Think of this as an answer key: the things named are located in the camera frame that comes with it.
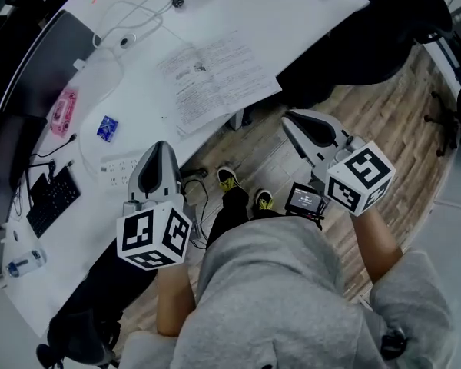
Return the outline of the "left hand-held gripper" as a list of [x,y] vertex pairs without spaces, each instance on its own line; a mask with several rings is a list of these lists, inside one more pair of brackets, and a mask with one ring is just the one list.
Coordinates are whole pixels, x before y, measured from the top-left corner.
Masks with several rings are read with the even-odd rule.
[[146,201],[151,193],[165,202],[148,201],[142,209],[117,220],[117,254],[145,271],[182,264],[192,230],[184,213],[181,172],[174,149],[166,141],[152,145],[128,182],[128,199]]

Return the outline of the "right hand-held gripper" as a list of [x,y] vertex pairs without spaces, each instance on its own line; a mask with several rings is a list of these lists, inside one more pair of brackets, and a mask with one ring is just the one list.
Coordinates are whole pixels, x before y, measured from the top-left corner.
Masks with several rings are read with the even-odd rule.
[[317,111],[287,111],[282,124],[301,158],[313,166],[310,185],[354,216],[386,193],[396,169],[375,142],[347,135],[340,122]]

